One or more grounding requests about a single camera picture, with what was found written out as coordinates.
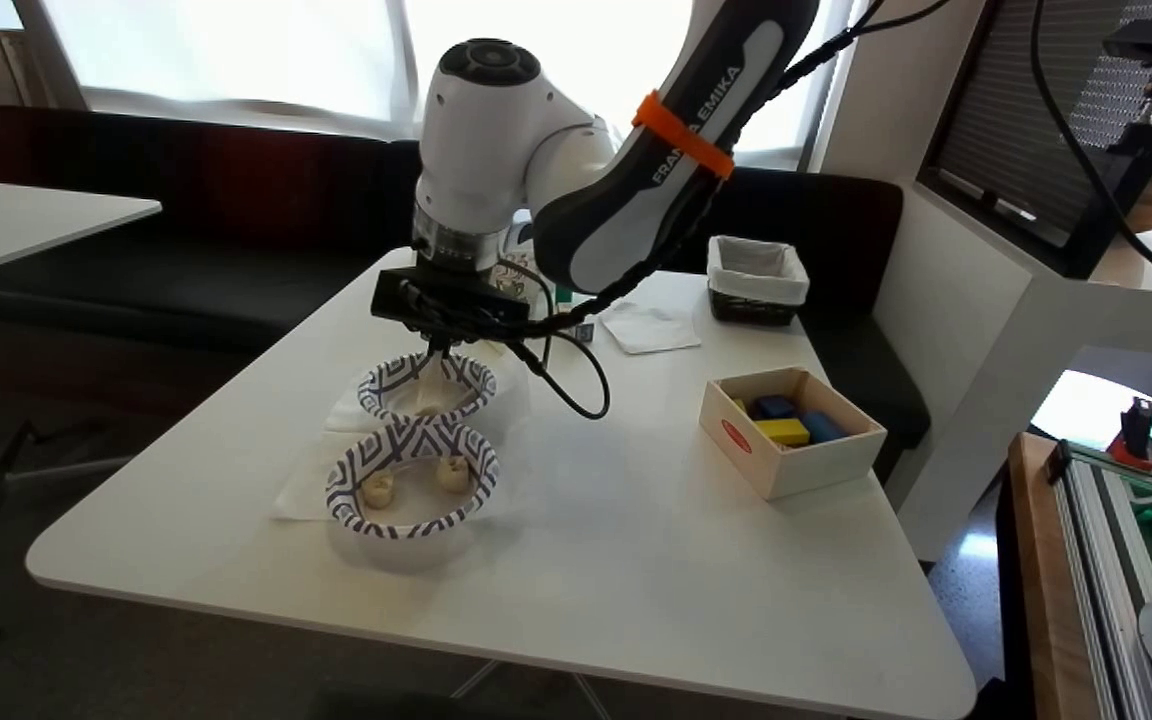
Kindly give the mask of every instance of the floor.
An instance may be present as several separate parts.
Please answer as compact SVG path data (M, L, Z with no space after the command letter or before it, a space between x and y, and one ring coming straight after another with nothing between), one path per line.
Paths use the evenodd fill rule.
M22 454L23 466L137 453L159 432L129 417L89 417L80 408L0 395L0 443L22 417L37 420L37 438ZM352 699L362 693L444 695L477 668L477 661L457 654L47 591L27 579L23 553L85 491L89 484L42 484L14 487L7 496L0 524L0 716L375 716L352 713ZM937 563L929 579L966 641L977 679L1001 676L991 500L979 502L958 555ZM806 716L605 679L598 693L615 716ZM588 716L578 682L526 668L494 679L470 709Z

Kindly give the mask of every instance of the yellow object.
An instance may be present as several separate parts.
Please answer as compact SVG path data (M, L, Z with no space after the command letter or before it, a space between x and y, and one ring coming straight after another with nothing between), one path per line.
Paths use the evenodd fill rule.
M396 496L402 496L402 484L394 481L394 473L375 473L375 477L366 481L362 496L366 496L368 509L394 509Z
M457 491L457 496L470 496L474 491L474 466L464 454L444 454L442 466L436 466L436 484L444 491Z
M757 428L783 447L806 447L812 438L809 423L795 417L757 420Z

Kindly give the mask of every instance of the window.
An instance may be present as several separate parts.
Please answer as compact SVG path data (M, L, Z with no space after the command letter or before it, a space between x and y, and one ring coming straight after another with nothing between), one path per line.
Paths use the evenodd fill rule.
M289 103L417 135L423 79L444 46L504 35L611 126L655 88L686 45L688 0L27 0L46 5L93 95L176 103ZM849 19L824 0L806 46ZM768 103L739 150L806 147L824 72Z

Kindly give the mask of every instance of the small wooden box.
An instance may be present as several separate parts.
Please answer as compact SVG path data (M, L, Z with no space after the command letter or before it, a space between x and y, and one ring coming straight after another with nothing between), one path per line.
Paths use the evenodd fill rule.
M768 438L745 413L757 395L792 395L802 413L824 413L845 437L783 447ZM739 477L753 481L765 500L860 481L890 438L885 423L876 423L849 395L806 368L713 380L704 386L701 428L725 447L725 454L739 466Z

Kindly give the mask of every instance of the black couch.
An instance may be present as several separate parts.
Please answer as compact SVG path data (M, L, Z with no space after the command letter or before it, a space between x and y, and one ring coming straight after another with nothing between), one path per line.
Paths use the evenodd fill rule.
M0 268L0 323L220 353L240 368L408 239L417 174L417 142L0 106L0 180L163 200L152 218ZM739 169L671 261L704 272L713 233L802 247L817 353L890 423L879 477L929 432L872 320L900 203L879 180Z

